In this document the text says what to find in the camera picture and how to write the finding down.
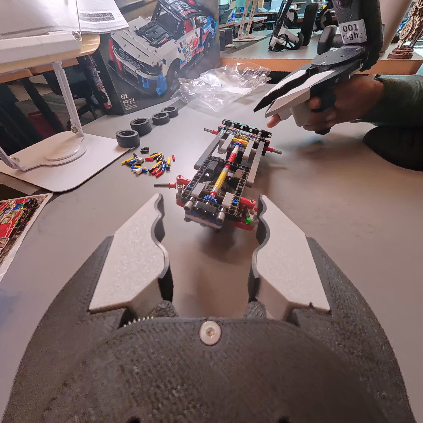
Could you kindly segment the person's right hand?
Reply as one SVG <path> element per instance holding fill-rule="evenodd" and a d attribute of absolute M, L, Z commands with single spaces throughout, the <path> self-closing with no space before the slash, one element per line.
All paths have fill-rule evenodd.
<path fill-rule="evenodd" d="M 318 132 L 328 130 L 339 123 L 360 119 L 371 111 L 384 93 L 384 84 L 371 76 L 354 75 L 349 81 L 334 89 L 334 106 L 322 112 L 321 99 L 312 97 L 308 101 L 310 115 L 303 128 Z"/>

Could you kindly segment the black cylinder speaker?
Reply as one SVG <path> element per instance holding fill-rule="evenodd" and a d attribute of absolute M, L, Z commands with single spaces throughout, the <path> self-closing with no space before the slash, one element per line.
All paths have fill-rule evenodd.
<path fill-rule="evenodd" d="M 300 33 L 303 37 L 303 46 L 308 46 L 314 32 L 315 19 L 318 13 L 318 3 L 310 3 L 305 7 Z"/>

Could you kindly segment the black lego liftarm beam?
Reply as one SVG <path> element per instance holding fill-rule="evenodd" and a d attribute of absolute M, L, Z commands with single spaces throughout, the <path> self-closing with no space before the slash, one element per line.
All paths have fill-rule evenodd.
<path fill-rule="evenodd" d="M 231 121 L 228 119 L 222 120 L 222 126 L 226 130 L 230 130 L 230 131 L 243 132 L 243 133 L 252 134 L 257 137 L 266 138 L 266 139 L 272 138 L 272 133 L 267 130 L 262 130 L 257 127 L 249 126 L 249 125 L 242 124 L 236 121 Z"/>

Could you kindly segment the white black headset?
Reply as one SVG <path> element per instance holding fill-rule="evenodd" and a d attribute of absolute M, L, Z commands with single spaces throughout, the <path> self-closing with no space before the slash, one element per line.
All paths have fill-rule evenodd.
<path fill-rule="evenodd" d="M 269 51 L 298 50 L 303 46 L 304 37 L 302 33 L 294 35 L 284 27 L 284 21 L 289 12 L 292 0 L 285 1 L 280 6 L 272 36 L 269 39 Z"/>

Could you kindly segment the wooden gear sculpture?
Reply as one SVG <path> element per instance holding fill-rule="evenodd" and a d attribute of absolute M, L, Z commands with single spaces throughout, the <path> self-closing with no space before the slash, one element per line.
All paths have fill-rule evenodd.
<path fill-rule="evenodd" d="M 414 54 L 414 46 L 423 34 L 423 1 L 414 1 L 405 25 L 399 32 L 396 47 L 389 53 L 389 59 L 410 59 Z"/>

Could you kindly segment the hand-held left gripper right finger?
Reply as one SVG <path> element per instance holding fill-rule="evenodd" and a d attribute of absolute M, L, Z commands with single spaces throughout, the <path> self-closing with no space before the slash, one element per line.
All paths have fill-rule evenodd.
<path fill-rule="evenodd" d="M 307 236 L 266 195 L 258 200 L 256 239 L 249 301 L 259 301 L 273 320 L 287 320 L 293 309 L 328 313 L 330 305 Z"/>

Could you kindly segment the lego car chassis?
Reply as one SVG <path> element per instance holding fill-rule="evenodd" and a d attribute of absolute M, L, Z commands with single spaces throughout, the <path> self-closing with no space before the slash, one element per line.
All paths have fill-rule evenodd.
<path fill-rule="evenodd" d="M 270 140 L 252 134 L 205 128 L 214 140 L 194 165 L 192 178 L 181 175 L 176 182 L 154 184 L 155 188 L 176 189 L 176 203 L 184 209 L 184 220 L 221 230 L 225 221 L 244 230 L 258 224 L 256 200 L 244 196 L 253 186 L 262 156 L 282 154 L 270 147 Z"/>

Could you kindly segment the wooden edged desk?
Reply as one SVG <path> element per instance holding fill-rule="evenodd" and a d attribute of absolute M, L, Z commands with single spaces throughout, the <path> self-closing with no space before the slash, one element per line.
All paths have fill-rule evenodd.
<path fill-rule="evenodd" d="M 255 63 L 271 71 L 292 72 L 308 64 L 317 55 L 317 45 L 320 33 L 312 35 L 308 46 L 299 50 L 274 52 L 268 50 L 269 38 L 272 30 L 253 32 L 255 37 L 264 35 L 259 41 L 236 42 L 234 48 L 220 52 L 220 66 L 236 63 Z M 419 72 L 422 66 L 422 45 L 414 48 L 410 59 L 391 59 L 388 55 L 395 45 L 389 45 L 386 52 L 381 53 L 378 62 L 364 74 L 380 75 L 413 75 Z"/>

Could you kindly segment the colourful sticker sheet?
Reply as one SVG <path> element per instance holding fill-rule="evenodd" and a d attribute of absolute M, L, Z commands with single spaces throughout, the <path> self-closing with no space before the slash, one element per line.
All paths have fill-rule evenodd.
<path fill-rule="evenodd" d="M 53 193 L 0 202 L 0 278 L 3 279 L 24 237 Z"/>

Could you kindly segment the clear empty plastic bag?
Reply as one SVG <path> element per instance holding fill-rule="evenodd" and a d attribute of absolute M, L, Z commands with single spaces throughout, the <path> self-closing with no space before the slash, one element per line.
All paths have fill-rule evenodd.
<path fill-rule="evenodd" d="M 202 112 L 219 112 L 239 98 L 265 85 L 270 69 L 252 62 L 205 71 L 196 79 L 179 78 L 171 99 Z"/>

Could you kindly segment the wooden display easel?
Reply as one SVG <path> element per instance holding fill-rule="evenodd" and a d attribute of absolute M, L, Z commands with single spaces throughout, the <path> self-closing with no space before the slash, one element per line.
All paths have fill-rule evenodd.
<path fill-rule="evenodd" d="M 238 30 L 238 37 L 233 39 L 234 43 L 245 42 L 245 41 L 260 41 L 265 39 L 267 35 L 252 35 L 250 30 L 253 24 L 254 13 L 258 6 L 258 0 L 246 0 L 245 6 Z"/>

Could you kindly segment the black dumbbell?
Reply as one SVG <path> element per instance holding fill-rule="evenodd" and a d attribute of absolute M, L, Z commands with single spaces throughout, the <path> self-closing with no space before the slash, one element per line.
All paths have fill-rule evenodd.
<path fill-rule="evenodd" d="M 317 54 L 326 53 L 331 48 L 340 48 L 343 45 L 340 34 L 337 34 L 338 27 L 336 25 L 326 26 L 318 41 Z"/>

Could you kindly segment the pile of loose lego pieces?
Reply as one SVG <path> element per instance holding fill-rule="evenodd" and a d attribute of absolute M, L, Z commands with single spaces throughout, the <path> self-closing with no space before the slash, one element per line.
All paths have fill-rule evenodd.
<path fill-rule="evenodd" d="M 171 170 L 174 161 L 174 155 L 165 156 L 160 151 L 150 152 L 149 147 L 142 147 L 132 157 L 123 160 L 121 165 L 129 168 L 137 177 L 150 175 L 158 178 Z"/>

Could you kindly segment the instruction booklet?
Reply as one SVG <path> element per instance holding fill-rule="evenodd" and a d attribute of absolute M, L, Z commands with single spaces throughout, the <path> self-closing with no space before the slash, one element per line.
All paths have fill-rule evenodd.
<path fill-rule="evenodd" d="M 2 0 L 2 39 L 54 31 L 106 34 L 129 25 L 113 0 Z"/>

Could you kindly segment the lego set box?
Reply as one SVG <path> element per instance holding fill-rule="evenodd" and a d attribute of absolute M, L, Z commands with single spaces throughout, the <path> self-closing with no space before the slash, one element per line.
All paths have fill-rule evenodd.
<path fill-rule="evenodd" d="M 169 100 L 179 79 L 219 65 L 217 0 L 116 1 L 129 27 L 100 36 L 92 58 L 108 115 L 126 115 Z"/>

